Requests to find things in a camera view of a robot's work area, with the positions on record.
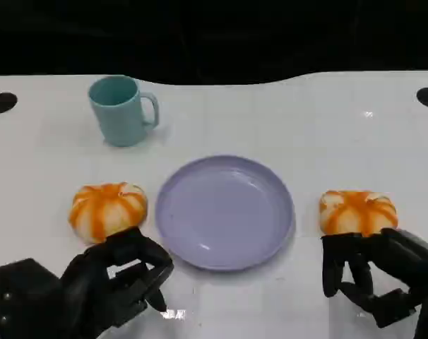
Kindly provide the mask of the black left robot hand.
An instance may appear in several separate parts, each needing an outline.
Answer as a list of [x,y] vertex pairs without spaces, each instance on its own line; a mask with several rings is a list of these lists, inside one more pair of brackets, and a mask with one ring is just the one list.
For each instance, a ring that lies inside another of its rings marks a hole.
[[148,307],[166,311],[160,288],[173,269],[170,255],[138,228],[77,255],[61,277],[70,338],[97,338]]

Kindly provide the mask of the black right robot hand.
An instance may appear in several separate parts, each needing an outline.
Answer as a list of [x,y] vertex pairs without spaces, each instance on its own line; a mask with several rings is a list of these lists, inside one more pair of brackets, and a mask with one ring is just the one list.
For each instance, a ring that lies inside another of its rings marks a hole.
[[[365,237],[360,233],[325,235],[322,285],[327,298],[342,292],[385,328],[415,313],[428,302],[428,243],[406,230],[383,228]],[[370,264],[408,286],[378,296]]]

